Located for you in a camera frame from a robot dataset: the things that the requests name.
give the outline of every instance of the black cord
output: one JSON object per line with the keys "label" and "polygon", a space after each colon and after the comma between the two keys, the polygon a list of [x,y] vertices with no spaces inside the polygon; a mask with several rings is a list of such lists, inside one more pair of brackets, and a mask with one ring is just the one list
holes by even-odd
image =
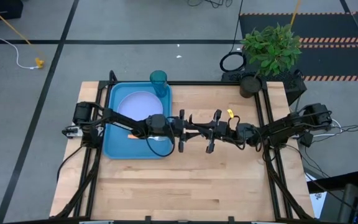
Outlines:
{"label": "black cord", "polygon": [[170,125],[169,125],[169,128],[171,129],[171,134],[172,134],[172,138],[173,138],[173,143],[172,143],[172,150],[171,150],[168,154],[166,154],[166,155],[161,155],[161,154],[159,154],[158,152],[154,151],[154,149],[152,148],[152,146],[151,146],[150,143],[149,143],[149,139],[148,139],[148,137],[147,137],[147,135],[146,135],[146,131],[142,128],[143,134],[144,134],[144,136],[146,136],[147,146],[149,147],[149,149],[150,149],[155,155],[157,155],[157,156],[159,156],[159,157],[167,157],[167,156],[169,156],[170,154],[172,154],[173,151],[175,150],[175,135],[174,135],[173,129],[172,129],[172,127],[171,127]]}
{"label": "black cord", "polygon": [[[299,80],[302,81],[302,76],[303,76],[302,72],[299,69],[297,69],[295,70],[294,74],[295,73],[297,73]],[[302,95],[300,95],[296,101],[295,112],[298,112],[298,105],[299,105],[299,101],[301,100],[301,96]]]}
{"label": "black cord", "polygon": [[358,210],[353,207],[352,205],[348,204],[347,202],[343,201],[342,199],[340,199],[338,196],[334,195],[331,191],[325,189],[323,186],[319,185],[315,180],[313,180],[309,174],[307,174],[305,172],[305,175],[310,179],[310,181],[312,181],[315,185],[317,185],[317,187],[321,188],[323,191],[329,193],[330,195],[332,195],[334,198],[336,198],[337,200],[339,200],[340,202],[342,202],[343,204],[345,204],[346,206],[348,206],[351,210],[353,210],[353,212],[358,213]]}
{"label": "black cord", "polygon": [[256,150],[257,152],[260,152],[260,150],[262,150],[262,146],[264,145],[264,144],[263,144],[264,139],[262,138],[262,135],[260,134],[260,132],[258,131],[258,129],[257,129],[255,126],[253,126],[253,130],[254,130],[256,133],[258,133],[258,135],[259,135],[259,148],[258,148],[258,145],[256,145],[256,146],[255,146],[255,150]]}
{"label": "black cord", "polygon": [[[242,52],[233,52],[233,48],[234,48],[234,44],[236,43],[236,37],[237,37],[237,31],[238,31],[238,28],[239,28],[239,23],[240,23],[240,13],[241,13],[241,9],[242,9],[242,3],[243,3],[244,0],[241,0],[241,4],[240,4],[240,10],[239,10],[239,13],[238,13],[238,18],[237,18],[237,25],[236,25],[236,31],[234,32],[234,38],[233,38],[233,43],[231,45],[231,49],[229,51],[229,53],[227,53],[225,56],[223,56],[223,58],[221,59],[220,63],[219,63],[219,66],[221,68],[222,71],[224,72],[233,72],[233,71],[239,71],[241,69],[243,69],[246,65],[247,65],[247,57],[245,56],[245,54],[243,54]],[[223,62],[230,56],[232,55],[239,55],[242,57],[242,65],[240,65],[238,68],[235,68],[233,70],[228,70],[228,69],[225,69],[223,67]]]}
{"label": "black cord", "polygon": [[[238,115],[233,116],[233,118],[229,118],[229,120],[227,121],[227,127],[230,128],[230,121],[234,118],[237,118],[237,124],[238,125],[240,123],[241,118]],[[232,142],[238,149],[240,150],[244,150],[246,148],[246,142],[244,141],[241,145],[237,144],[233,138],[229,138],[228,140],[230,140],[230,142]]]}
{"label": "black cord", "polygon": [[[200,0],[200,1],[199,1],[198,3],[196,3],[196,4],[190,4],[190,1],[191,1],[191,0],[187,0],[187,5],[189,5],[189,6],[191,6],[191,7],[199,6],[199,5],[200,5],[201,3],[203,3],[203,2],[209,2],[209,3],[211,3],[211,5],[212,5],[212,7],[213,7],[214,9],[217,9],[217,8],[219,8],[220,6],[223,6],[223,2],[224,2],[224,0],[218,0],[218,2],[212,1],[212,0]],[[233,0],[226,0],[225,6],[226,6],[226,7],[230,7],[232,3],[233,3]]]}
{"label": "black cord", "polygon": [[315,141],[313,141],[313,142],[311,142],[311,143],[313,144],[313,143],[315,143],[315,142],[321,142],[321,141],[327,140],[327,139],[329,139],[329,138],[331,138],[331,137],[337,136],[337,135],[342,134],[342,133],[345,133],[345,132],[356,132],[356,131],[358,131],[358,129],[357,129],[357,130],[350,130],[350,129],[352,129],[352,128],[349,128],[349,129],[346,129],[346,130],[342,130],[342,132],[340,132],[340,133],[336,133],[336,134],[334,134],[334,135],[332,135],[332,136],[328,136],[328,137],[326,137],[326,138],[324,138],[324,139],[321,139],[321,140],[315,140]]}
{"label": "black cord", "polygon": [[300,151],[299,149],[297,149],[297,148],[295,148],[295,147],[293,147],[293,146],[290,146],[290,145],[288,145],[288,144],[284,144],[284,145],[287,146],[287,147],[290,147],[290,148],[292,148],[292,149],[294,149],[294,150],[296,150],[296,151],[299,153],[301,159],[304,159],[305,162],[306,162],[310,167],[312,167],[312,168],[314,168],[314,169],[320,171],[320,172],[321,172],[323,175],[325,175],[326,177],[331,178],[328,174],[326,174],[326,173],[320,168],[320,166],[317,164],[317,162],[314,161],[314,160],[307,154],[306,148],[305,148],[305,152],[306,152],[307,157],[308,157],[311,161],[313,161],[313,163],[316,164],[317,167],[311,165],[311,164],[309,163],[309,161],[307,161],[306,158],[302,155],[302,153],[301,153],[301,151]]}
{"label": "black cord", "polygon": [[80,151],[80,149],[84,147],[84,146],[80,146],[78,149],[76,149],[73,153],[71,153],[65,160],[63,160],[63,162],[60,164],[59,169],[57,170],[57,176],[56,176],[56,182],[59,181],[59,175],[60,175],[60,170],[62,169],[63,165],[67,162],[67,160],[69,160],[71,157],[73,157],[78,151]]}

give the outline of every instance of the white cord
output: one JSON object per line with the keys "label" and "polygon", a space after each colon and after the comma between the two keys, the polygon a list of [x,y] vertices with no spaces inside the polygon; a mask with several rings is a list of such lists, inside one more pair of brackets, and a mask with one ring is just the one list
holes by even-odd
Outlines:
{"label": "white cord", "polygon": [[[342,132],[343,132],[343,129],[342,129],[341,124],[339,124],[339,122],[337,122],[335,119],[332,119],[332,120],[338,125],[339,129],[341,130],[339,133],[336,133],[336,134],[317,134],[317,135],[315,135],[315,136],[313,136],[313,137],[334,136],[334,135],[337,135],[337,134],[342,133]],[[292,136],[291,138],[293,138],[293,139],[298,139],[298,138],[299,138],[299,135],[298,135],[298,134],[297,134],[297,135],[294,135],[294,136]]]}
{"label": "white cord", "polygon": [[7,43],[7,44],[9,44],[10,46],[12,46],[12,47],[15,48],[15,50],[16,50],[16,64],[17,64],[20,68],[25,68],[25,69],[35,69],[35,68],[39,68],[38,66],[35,66],[35,67],[25,67],[25,66],[20,65],[20,64],[19,64],[19,50],[17,49],[17,47],[16,47],[15,45],[9,43],[8,41],[2,39],[2,38],[0,38],[0,40],[3,41],[3,42],[5,42],[5,43]]}
{"label": "white cord", "polygon": [[[342,133],[342,132],[343,132],[342,126],[339,124],[339,122],[337,122],[335,119],[332,119],[332,120],[338,125],[339,129],[341,130],[341,132],[339,132],[339,133]],[[336,133],[336,134],[317,134],[317,135],[315,135],[315,136],[313,136],[313,137],[334,136],[334,135],[337,135],[337,134],[339,134],[339,133]]]}

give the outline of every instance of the green leaves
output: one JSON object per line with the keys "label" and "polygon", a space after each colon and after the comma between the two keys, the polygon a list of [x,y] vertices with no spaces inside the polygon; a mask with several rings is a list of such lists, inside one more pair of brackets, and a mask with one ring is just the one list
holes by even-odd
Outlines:
{"label": "green leaves", "polygon": [[250,56],[249,63],[258,63],[258,75],[277,75],[291,69],[299,54],[300,37],[291,32],[291,25],[266,27],[262,32],[253,30],[241,41],[243,54]]}
{"label": "green leaves", "polygon": [[270,62],[271,62],[271,60],[269,60],[269,59],[268,59],[268,60],[264,60],[264,61],[260,64],[260,66],[261,66],[262,68],[267,67]]}
{"label": "green leaves", "polygon": [[268,52],[269,54],[274,54],[274,47],[273,47],[272,45],[270,45],[270,46],[268,47],[268,49],[267,49],[267,52]]}

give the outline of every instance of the wooden tabletop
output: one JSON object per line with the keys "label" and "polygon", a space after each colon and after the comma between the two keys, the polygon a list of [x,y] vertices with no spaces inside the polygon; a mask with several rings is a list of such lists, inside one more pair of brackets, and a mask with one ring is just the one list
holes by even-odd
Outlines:
{"label": "wooden tabletop", "polygon": [[[83,82],[78,101],[94,101],[97,86],[98,82]],[[286,116],[290,111],[282,83],[268,83],[268,92],[274,119]],[[175,85],[172,93],[173,115],[185,109],[186,118],[193,114],[193,121],[202,123],[211,121],[220,109],[221,120],[225,121],[230,108],[242,123],[259,125],[255,100],[241,97],[238,86]],[[263,100],[262,107],[268,123]],[[214,152],[207,154],[208,142],[197,137],[185,144],[184,153],[176,149],[171,156],[158,160],[112,160],[103,156],[91,218],[144,220],[151,215],[153,220],[226,221],[234,216],[236,221],[273,221],[262,153],[249,146],[240,151],[228,143],[215,144]],[[297,148],[295,140],[288,144]],[[79,145],[80,138],[69,139],[65,157]],[[314,216],[299,153],[289,147],[281,152],[289,191]],[[51,215],[56,215],[77,190],[84,155],[82,150],[63,166]],[[285,217],[278,188],[277,192]],[[85,214],[84,203],[81,214]]]}

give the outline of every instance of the black ring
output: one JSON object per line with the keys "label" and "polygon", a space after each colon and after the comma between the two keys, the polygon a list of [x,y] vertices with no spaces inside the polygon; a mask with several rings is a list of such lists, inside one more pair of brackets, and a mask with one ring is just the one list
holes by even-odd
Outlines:
{"label": "black ring", "polygon": [[[240,55],[242,57],[242,65],[240,65],[240,67],[233,69],[233,70],[227,70],[223,67],[223,62],[225,61],[225,59],[227,59],[229,56],[232,55]],[[219,66],[221,67],[221,70],[224,72],[234,72],[234,71],[239,71],[242,68],[244,68],[247,65],[247,57],[242,53],[242,52],[230,52],[227,55],[225,55],[222,59],[221,62],[219,63]]]}

